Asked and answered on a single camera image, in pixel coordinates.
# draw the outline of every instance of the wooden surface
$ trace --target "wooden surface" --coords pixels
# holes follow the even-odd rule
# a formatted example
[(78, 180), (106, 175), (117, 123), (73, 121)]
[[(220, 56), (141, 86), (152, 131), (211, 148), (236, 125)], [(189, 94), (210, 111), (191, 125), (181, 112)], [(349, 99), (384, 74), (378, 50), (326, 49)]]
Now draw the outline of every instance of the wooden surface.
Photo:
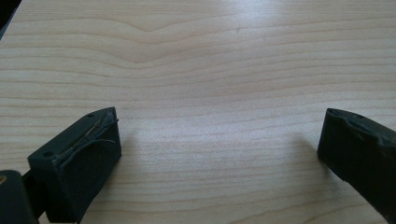
[(83, 223), (385, 223), (316, 148), (327, 107), (396, 129), (395, 11), (24, 0), (0, 42), (0, 170), (114, 105), (123, 157)]

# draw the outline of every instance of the table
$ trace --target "table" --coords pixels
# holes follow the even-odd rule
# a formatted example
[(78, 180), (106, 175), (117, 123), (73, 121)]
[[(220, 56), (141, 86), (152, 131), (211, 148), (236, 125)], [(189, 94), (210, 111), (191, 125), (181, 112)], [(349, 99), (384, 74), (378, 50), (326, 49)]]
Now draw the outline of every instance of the table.
[(328, 107), (396, 129), (395, 10), (24, 0), (0, 42), (0, 170), (114, 105), (123, 156), (82, 223), (386, 223), (316, 150)]

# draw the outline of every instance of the light wood surface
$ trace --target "light wood surface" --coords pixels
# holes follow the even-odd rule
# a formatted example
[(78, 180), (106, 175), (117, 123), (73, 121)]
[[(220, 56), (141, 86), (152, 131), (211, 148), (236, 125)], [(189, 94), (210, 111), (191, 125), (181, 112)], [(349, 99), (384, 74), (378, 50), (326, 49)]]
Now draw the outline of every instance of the light wood surface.
[(386, 223), (316, 150), (327, 107), (396, 129), (395, 25), (393, 0), (23, 0), (0, 170), (114, 105), (123, 157), (82, 223)]

